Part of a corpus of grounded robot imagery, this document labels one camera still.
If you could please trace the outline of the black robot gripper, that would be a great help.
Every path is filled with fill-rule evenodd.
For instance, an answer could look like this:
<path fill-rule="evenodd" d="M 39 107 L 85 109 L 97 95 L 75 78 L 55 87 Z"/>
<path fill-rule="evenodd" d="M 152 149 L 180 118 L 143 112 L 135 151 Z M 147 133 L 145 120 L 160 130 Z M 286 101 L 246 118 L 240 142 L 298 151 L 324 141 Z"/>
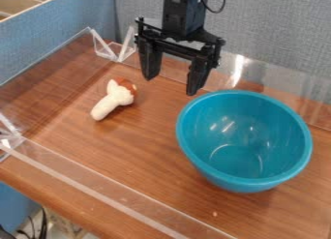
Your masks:
<path fill-rule="evenodd" d="M 204 28 L 205 14 L 219 14 L 226 7 L 212 10 L 208 0 L 163 0 L 160 19 L 139 16 L 136 44 L 141 71 L 145 80 L 152 80 L 160 72 L 163 53 L 189 59 L 185 93 L 193 96 L 204 86 L 211 72 L 209 61 L 220 58 L 226 41 Z"/>

